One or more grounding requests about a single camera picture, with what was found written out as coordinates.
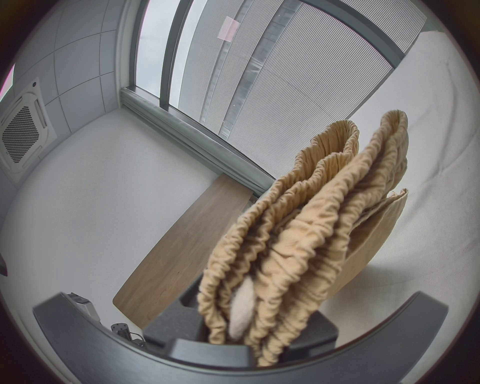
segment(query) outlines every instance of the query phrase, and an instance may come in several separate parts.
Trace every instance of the ceiling air vent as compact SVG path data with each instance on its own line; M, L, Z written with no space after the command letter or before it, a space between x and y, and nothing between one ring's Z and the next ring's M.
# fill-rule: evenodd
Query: ceiling air vent
M57 138L43 104L38 78L1 117L0 138L0 165L18 184L38 155Z

